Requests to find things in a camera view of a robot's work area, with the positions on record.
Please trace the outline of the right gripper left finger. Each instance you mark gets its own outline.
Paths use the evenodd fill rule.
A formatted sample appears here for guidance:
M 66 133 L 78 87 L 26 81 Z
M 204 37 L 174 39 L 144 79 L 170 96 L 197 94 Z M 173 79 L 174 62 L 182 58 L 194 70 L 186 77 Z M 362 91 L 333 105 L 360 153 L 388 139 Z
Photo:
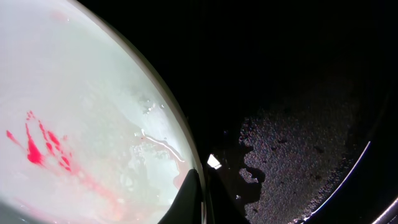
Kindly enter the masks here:
M 188 171 L 177 196 L 159 224 L 201 224 L 202 191 L 198 172 Z

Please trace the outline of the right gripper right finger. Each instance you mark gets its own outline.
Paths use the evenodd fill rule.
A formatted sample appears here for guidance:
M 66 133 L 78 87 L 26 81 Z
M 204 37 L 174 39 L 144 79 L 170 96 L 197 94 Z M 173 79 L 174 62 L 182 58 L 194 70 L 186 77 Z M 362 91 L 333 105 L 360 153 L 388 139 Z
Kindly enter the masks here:
M 216 169 L 207 169 L 207 190 L 209 199 L 209 209 L 211 213 L 211 223 L 214 224 L 249 224 L 242 216 L 228 191 L 221 181 Z

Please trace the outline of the light blue plate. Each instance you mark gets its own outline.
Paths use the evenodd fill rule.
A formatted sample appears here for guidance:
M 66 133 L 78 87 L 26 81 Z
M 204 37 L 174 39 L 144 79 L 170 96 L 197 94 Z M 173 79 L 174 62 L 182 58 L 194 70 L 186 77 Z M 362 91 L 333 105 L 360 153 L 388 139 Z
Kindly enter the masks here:
M 1 222 L 159 223 L 189 170 L 151 64 L 77 1 L 1 1 Z

